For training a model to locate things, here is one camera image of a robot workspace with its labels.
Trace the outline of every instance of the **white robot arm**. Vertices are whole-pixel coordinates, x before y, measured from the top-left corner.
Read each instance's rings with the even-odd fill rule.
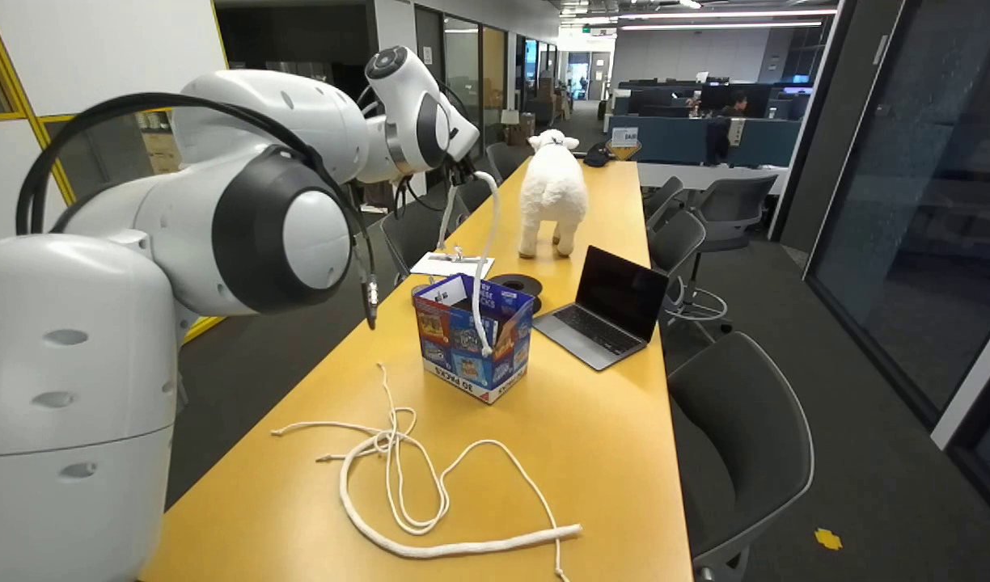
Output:
[[[30,238],[0,239],[0,580],[136,580],[164,509],[180,320],[326,297],[351,260],[339,188],[474,145],[407,49],[364,77],[384,118],[279,73],[189,80],[188,100],[243,118],[180,110],[180,173],[73,205],[56,232],[32,196],[51,159],[34,162]]]

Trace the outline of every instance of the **yellow table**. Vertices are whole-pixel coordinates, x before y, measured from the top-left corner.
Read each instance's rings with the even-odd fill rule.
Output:
[[[497,272],[544,281],[544,309],[572,300],[584,247],[596,243],[648,262],[636,165],[584,169],[588,216],[572,260],[554,260],[549,228],[537,260],[517,260],[517,188],[503,180]],[[460,228],[449,247],[482,253],[492,202]],[[492,407],[423,373],[411,287],[403,281],[379,312],[379,331],[354,328],[276,410],[263,417],[164,518],[145,582],[549,582],[554,548],[496,557],[396,559],[372,548],[345,520],[335,500],[339,462],[362,438],[307,429],[271,438],[298,422],[354,422],[382,428],[389,417],[379,386],[382,364],[396,405],[417,407],[415,438],[442,470],[472,440],[500,440],[531,470],[560,524],[582,524],[562,544],[572,582],[690,580],[690,544],[677,476],[677,445],[667,405],[659,338],[627,364],[596,374],[540,332],[527,374]],[[411,462],[411,509],[434,512],[419,462]],[[401,544],[487,540],[547,529],[531,489],[496,449],[474,454],[449,476],[452,512],[436,534],[403,538],[384,509],[382,461],[354,467],[351,500],[372,529]]]

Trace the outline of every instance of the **laptop screen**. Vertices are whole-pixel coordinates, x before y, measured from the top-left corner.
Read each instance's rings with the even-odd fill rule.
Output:
[[[667,275],[588,247],[575,304],[639,339],[649,339],[663,293]]]

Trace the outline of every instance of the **laptop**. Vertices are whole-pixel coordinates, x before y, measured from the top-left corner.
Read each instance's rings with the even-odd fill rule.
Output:
[[[537,317],[534,331],[602,373],[649,343],[663,293],[667,275],[588,247],[575,300]]]

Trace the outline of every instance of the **cardboard box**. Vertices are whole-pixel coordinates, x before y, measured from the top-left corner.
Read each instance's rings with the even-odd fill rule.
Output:
[[[415,294],[427,368],[492,405],[527,373],[534,294],[482,281],[477,304],[487,355],[472,325],[470,275],[438,280]]]

